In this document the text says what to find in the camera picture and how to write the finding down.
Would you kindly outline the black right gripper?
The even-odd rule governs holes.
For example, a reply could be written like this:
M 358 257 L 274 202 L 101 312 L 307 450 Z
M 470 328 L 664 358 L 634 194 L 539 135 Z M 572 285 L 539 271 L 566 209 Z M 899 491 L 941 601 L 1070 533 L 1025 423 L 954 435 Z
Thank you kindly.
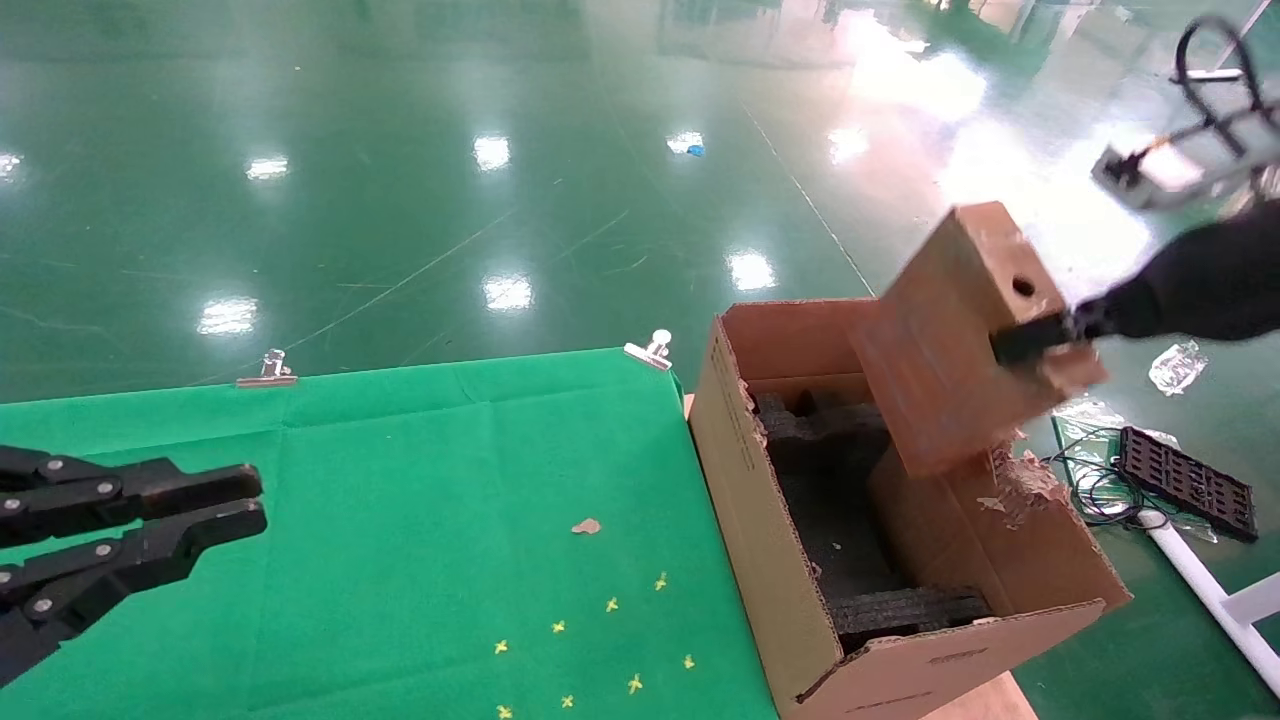
M 1181 232 L 1133 277 L 1074 311 L 1051 313 L 989 337 L 1001 366 L 1051 348 L 1121 336 L 1184 334 L 1238 342 L 1279 328 L 1279 201 Z

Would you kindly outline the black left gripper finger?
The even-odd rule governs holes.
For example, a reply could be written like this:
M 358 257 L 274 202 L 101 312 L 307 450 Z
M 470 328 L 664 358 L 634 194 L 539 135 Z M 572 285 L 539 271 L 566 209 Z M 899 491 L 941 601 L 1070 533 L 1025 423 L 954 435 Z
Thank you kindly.
M 104 466 L 68 455 L 1 448 L 1 547 L 81 536 L 257 498 L 252 465 L 182 471 L 172 460 Z
M 266 528 L 261 501 L 243 498 L 3 565 L 1 684 L 50 659 L 128 597 L 184 580 L 204 551 Z

